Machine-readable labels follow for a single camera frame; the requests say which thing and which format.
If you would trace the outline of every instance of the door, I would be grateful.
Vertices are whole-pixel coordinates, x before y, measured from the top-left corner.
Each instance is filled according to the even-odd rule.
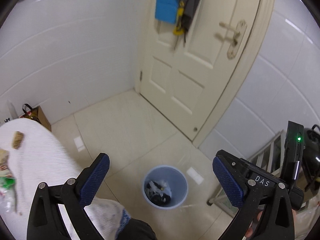
[[[149,20],[140,93],[193,140],[213,110],[236,68],[260,0],[201,0],[186,44],[172,34],[174,25]],[[220,22],[247,29],[233,59],[227,56],[234,32]]]

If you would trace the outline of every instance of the door handle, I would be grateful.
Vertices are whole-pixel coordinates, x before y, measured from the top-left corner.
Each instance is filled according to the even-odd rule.
[[[233,27],[230,24],[219,22],[219,26],[234,32],[231,45],[227,52],[228,59],[234,59],[238,53],[240,43],[243,39],[244,33],[247,30],[247,23],[245,22],[245,20],[240,20],[237,26]]]

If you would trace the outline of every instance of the blue trash can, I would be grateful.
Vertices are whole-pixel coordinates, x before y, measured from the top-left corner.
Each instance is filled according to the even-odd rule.
[[[164,180],[168,183],[172,196],[171,201],[167,206],[157,206],[153,204],[147,197],[144,189],[150,181]],[[146,201],[159,209],[174,209],[180,206],[188,195],[188,182],[184,174],[177,168],[168,165],[159,165],[152,168],[145,176],[142,183],[142,194]]]

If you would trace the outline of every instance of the white tiled wall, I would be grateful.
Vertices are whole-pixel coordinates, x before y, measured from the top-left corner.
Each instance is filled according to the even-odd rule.
[[[145,0],[24,0],[0,29],[0,103],[57,120],[133,87]]]
[[[200,146],[249,158],[288,120],[320,123],[320,28],[301,0],[275,0],[265,39],[247,78]]]

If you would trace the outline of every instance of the tiled floor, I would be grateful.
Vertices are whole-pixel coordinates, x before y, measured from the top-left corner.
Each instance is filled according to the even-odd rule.
[[[132,217],[149,223],[159,240],[216,240],[232,220],[206,204],[219,184],[211,161],[133,90],[60,120],[52,133],[83,168],[107,153],[111,166],[97,197],[118,200]],[[188,180],[188,197],[173,210],[154,208],[142,196],[143,177],[160,164],[177,167]],[[202,182],[187,174],[190,167]]]

